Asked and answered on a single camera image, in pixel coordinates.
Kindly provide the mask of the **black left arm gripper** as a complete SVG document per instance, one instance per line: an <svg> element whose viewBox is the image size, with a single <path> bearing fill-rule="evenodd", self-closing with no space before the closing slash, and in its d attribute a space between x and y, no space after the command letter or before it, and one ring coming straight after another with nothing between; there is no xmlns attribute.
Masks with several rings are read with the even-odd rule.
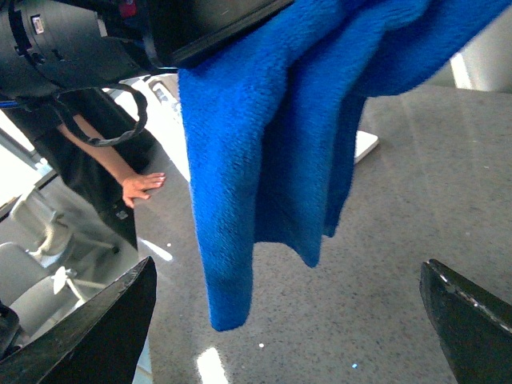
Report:
<svg viewBox="0 0 512 384"><path fill-rule="evenodd" d="M143 41L159 68L193 68L292 2L144 1Z"/></svg>

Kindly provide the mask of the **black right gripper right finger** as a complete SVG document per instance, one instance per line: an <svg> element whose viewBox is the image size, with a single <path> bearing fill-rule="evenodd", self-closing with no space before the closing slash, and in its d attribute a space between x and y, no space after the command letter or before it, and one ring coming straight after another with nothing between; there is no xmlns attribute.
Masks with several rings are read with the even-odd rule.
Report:
<svg viewBox="0 0 512 384"><path fill-rule="evenodd" d="M510 383L511 304L435 259L419 290L456 381Z"/></svg>

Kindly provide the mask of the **bystander hand on table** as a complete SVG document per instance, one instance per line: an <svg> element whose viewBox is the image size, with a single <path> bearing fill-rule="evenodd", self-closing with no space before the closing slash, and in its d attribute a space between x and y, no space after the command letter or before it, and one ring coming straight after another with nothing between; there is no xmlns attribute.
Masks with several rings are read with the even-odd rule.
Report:
<svg viewBox="0 0 512 384"><path fill-rule="evenodd" d="M164 173L129 174L121 180L122 200L129 208L134 208L136 199L149 199L148 190L162 187L165 181Z"/></svg>

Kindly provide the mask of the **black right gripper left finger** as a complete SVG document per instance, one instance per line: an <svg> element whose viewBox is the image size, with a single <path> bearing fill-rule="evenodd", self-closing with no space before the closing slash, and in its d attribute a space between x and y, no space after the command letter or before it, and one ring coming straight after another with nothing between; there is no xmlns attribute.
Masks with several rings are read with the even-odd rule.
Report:
<svg viewBox="0 0 512 384"><path fill-rule="evenodd" d="M3 383L131 383L156 302L144 258L42 336L1 362Z"/></svg>

